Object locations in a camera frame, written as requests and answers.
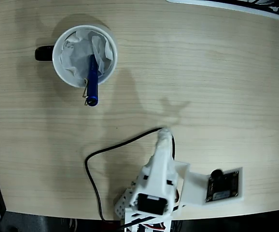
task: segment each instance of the pen clip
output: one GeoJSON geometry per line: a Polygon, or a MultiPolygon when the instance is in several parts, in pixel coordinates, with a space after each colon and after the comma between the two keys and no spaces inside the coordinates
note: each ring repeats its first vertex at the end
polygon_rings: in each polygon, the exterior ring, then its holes
{"type": "Polygon", "coordinates": [[[86,90],[88,89],[89,80],[88,79],[84,79],[84,81],[86,83],[86,86],[85,86],[85,89],[84,89],[84,92],[83,92],[83,98],[86,98],[85,105],[88,105],[87,104],[88,92],[86,94],[86,90]]]}

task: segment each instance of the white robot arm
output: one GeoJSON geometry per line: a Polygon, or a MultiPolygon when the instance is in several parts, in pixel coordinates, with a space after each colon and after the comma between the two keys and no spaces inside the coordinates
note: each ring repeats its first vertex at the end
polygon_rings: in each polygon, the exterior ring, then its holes
{"type": "MultiPolygon", "coordinates": [[[[154,155],[142,167],[136,181],[127,188],[115,205],[115,213],[124,224],[143,218],[146,232],[170,231],[171,221],[184,206],[211,206],[243,199],[242,168],[210,175],[190,172],[190,164],[177,162],[172,156],[172,134],[163,128],[158,132],[154,155]],[[178,179],[183,186],[178,201],[178,179]]],[[[139,225],[128,228],[137,232],[139,225]]]]}

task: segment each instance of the black wire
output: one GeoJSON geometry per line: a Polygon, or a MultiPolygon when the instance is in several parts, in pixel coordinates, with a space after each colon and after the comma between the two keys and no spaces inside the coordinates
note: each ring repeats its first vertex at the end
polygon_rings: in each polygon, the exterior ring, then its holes
{"type": "MultiPolygon", "coordinates": [[[[96,197],[97,197],[97,202],[98,202],[98,210],[99,210],[100,218],[101,218],[101,220],[102,220],[103,222],[112,223],[111,221],[105,220],[104,217],[103,217],[101,198],[100,198],[100,195],[99,195],[97,186],[96,186],[96,184],[95,184],[95,182],[94,182],[94,180],[93,180],[93,178],[92,178],[92,176],[91,176],[91,174],[90,174],[89,168],[88,168],[88,161],[89,161],[89,159],[92,158],[93,156],[97,155],[97,154],[100,154],[100,153],[103,153],[103,152],[106,152],[106,151],[110,151],[110,150],[113,150],[113,149],[116,149],[116,148],[125,146],[125,145],[127,145],[127,144],[129,144],[129,143],[132,143],[132,142],[134,142],[134,141],[136,141],[136,140],[138,140],[138,139],[140,139],[140,138],[142,138],[142,137],[144,137],[144,136],[146,136],[146,135],[149,135],[149,134],[151,134],[151,133],[157,132],[157,131],[159,131],[160,129],[162,129],[162,128],[160,127],[160,128],[155,128],[155,129],[149,130],[149,131],[147,131],[147,132],[145,132],[145,133],[143,133],[143,134],[140,134],[140,135],[138,135],[138,136],[136,136],[136,137],[134,137],[134,138],[132,138],[132,139],[129,139],[129,140],[125,141],[125,142],[122,142],[122,143],[120,143],[120,144],[117,144],[117,145],[114,145],[114,146],[110,146],[110,147],[107,147],[107,148],[105,148],[105,149],[102,149],[102,150],[96,151],[96,152],[94,152],[94,153],[91,153],[89,156],[86,157],[86,159],[85,159],[85,168],[86,168],[86,172],[87,172],[87,175],[88,175],[88,177],[89,177],[89,180],[90,180],[90,182],[91,182],[91,184],[92,184],[92,187],[93,187],[93,189],[94,189],[94,191],[95,191],[95,194],[96,194],[96,197]]],[[[173,159],[175,159],[175,140],[174,140],[174,136],[172,136],[172,156],[173,156],[173,159]]],[[[147,219],[147,218],[149,218],[149,217],[145,217],[145,218],[143,218],[143,219],[141,219],[141,220],[144,220],[143,222],[150,220],[150,219],[147,219]]],[[[124,227],[124,225],[123,225],[123,226],[119,227],[119,229],[121,230],[121,229],[124,229],[124,228],[126,228],[126,227],[124,227]]]]}
{"type": "Polygon", "coordinates": [[[143,222],[149,221],[149,220],[154,219],[154,218],[155,217],[149,216],[149,217],[144,217],[142,219],[135,219],[134,221],[132,221],[130,223],[127,223],[125,225],[120,226],[119,228],[117,228],[113,232],[118,232],[118,231],[120,231],[120,230],[122,230],[124,228],[130,227],[130,226],[134,226],[134,225],[137,225],[137,224],[141,224],[143,222]]]}
{"type": "Polygon", "coordinates": [[[255,0],[255,1],[250,2],[250,3],[251,3],[251,4],[256,4],[258,1],[260,1],[260,0],[255,0]]]}

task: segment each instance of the wood grain surface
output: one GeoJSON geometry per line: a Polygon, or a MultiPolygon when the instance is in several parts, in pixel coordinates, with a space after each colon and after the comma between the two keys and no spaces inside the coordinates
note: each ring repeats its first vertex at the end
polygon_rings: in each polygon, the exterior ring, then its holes
{"type": "MultiPolygon", "coordinates": [[[[157,126],[195,172],[242,166],[245,200],[180,218],[279,209],[279,21],[165,0],[0,0],[0,187],[9,211],[97,219],[84,158],[157,126]],[[100,23],[119,44],[99,105],[34,50],[100,23]]],[[[106,219],[156,134],[91,160],[106,219]]]]}

